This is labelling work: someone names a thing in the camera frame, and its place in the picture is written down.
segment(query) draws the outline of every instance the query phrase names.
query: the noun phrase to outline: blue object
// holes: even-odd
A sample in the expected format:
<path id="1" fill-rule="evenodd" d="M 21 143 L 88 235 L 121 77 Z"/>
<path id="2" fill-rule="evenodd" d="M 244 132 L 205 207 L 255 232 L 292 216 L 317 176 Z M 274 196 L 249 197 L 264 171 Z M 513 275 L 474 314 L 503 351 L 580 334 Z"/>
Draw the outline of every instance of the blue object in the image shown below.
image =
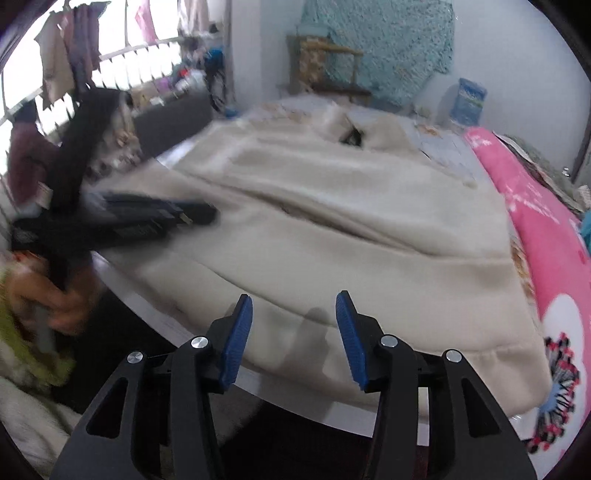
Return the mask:
<path id="1" fill-rule="evenodd" d="M 394 105 L 410 103 L 433 72 L 452 66 L 454 14 L 443 0 L 307 0 L 301 24 L 310 23 L 362 50 L 357 84 Z M 350 55 L 331 55 L 326 72 L 348 83 L 352 68 Z"/>
<path id="2" fill-rule="evenodd" d="M 252 299 L 246 297 L 221 355 L 219 381 L 224 391 L 236 381 L 251 325 Z"/>
<path id="3" fill-rule="evenodd" d="M 336 296 L 336 322 L 339 325 L 353 380 L 359 384 L 361 390 L 365 390 L 369 383 L 365 351 L 353 323 L 353 313 L 349 310 L 342 292 Z"/>
<path id="4" fill-rule="evenodd" d="M 464 127 L 475 127 L 486 98 L 486 89 L 470 80 L 460 79 L 456 103 L 449 114 L 450 119 Z"/>
<path id="5" fill-rule="evenodd" d="M 591 255 L 591 212 L 585 213 L 583 223 L 581 223 L 580 233 L 585 245 L 587 245 L 587 251 Z"/>

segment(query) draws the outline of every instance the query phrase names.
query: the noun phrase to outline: white fluffy fabric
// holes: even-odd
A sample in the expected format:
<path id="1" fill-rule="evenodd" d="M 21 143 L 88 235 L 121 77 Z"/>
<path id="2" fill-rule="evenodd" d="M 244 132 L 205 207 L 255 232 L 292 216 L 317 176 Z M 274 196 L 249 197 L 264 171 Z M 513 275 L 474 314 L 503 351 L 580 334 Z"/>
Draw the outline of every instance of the white fluffy fabric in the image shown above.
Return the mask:
<path id="1" fill-rule="evenodd" d="M 335 297 L 349 290 L 384 332 L 422 352 L 462 351 L 507 415 L 525 412 L 546 398 L 550 374 L 504 201 L 407 141 L 388 145 L 395 125 L 384 116 L 367 128 L 379 150 L 368 151 L 288 121 L 213 124 L 172 170 L 154 163 L 113 189 L 206 199 L 219 222 L 107 256 L 196 330 L 248 293 L 245 359 L 331 398 L 376 402 L 353 383 L 336 327 Z"/>

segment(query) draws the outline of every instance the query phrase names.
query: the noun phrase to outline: white tag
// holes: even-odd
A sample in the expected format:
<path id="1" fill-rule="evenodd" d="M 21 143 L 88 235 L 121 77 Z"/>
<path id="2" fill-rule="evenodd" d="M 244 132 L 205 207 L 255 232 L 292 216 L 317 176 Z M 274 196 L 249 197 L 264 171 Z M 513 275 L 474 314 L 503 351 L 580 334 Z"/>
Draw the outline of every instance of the white tag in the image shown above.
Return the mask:
<path id="1" fill-rule="evenodd" d="M 39 182 L 39 187 L 37 189 L 37 199 L 35 200 L 36 204 L 39 207 L 44 208 L 45 210 L 49 210 L 49 205 L 51 204 L 51 197 L 53 197 L 53 190 L 51 190 L 47 185 L 42 182 Z"/>

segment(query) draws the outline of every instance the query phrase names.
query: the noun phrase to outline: blue rubber fingertip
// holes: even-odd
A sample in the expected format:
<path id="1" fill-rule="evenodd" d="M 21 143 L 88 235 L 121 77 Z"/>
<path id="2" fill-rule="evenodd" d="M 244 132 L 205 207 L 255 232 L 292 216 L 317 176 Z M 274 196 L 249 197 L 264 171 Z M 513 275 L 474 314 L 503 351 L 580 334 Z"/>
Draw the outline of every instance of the blue rubber fingertip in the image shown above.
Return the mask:
<path id="1" fill-rule="evenodd" d="M 349 368 L 361 390 L 365 390 L 369 383 L 369 377 L 365 368 L 365 351 L 361 340 L 357 335 L 353 322 L 353 312 L 350 311 L 343 293 L 336 296 L 336 321 L 339 325 L 340 336 L 349 361 Z"/>
<path id="2" fill-rule="evenodd" d="M 242 362 L 242 355 L 246 348 L 248 334 L 251 331 L 251 325 L 252 299 L 246 297 L 232 328 L 232 333 L 228 337 L 228 341 L 226 341 L 226 345 L 222 351 L 219 381 L 224 391 L 230 388 L 230 385 L 236 381 L 238 369 Z"/>

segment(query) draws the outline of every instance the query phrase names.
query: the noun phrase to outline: yellow green garment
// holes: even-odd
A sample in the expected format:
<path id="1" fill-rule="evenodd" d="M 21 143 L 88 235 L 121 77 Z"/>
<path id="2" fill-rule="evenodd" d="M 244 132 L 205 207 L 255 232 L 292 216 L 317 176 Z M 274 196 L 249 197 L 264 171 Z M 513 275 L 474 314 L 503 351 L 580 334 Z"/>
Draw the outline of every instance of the yellow green garment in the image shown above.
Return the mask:
<path id="1" fill-rule="evenodd" d="M 36 387 L 41 391 L 51 386 L 61 386 L 67 382 L 72 373 L 74 359 L 69 352 L 41 353 L 34 343 L 22 338 L 15 324 L 17 320 L 8 304 L 6 282 L 9 275 L 10 271 L 7 271 L 0 281 L 0 342 L 12 350 L 18 369 L 25 370 L 34 377 L 32 379 L 34 385 L 28 386 Z M 17 384 L 21 383 L 19 378 L 10 379 Z"/>

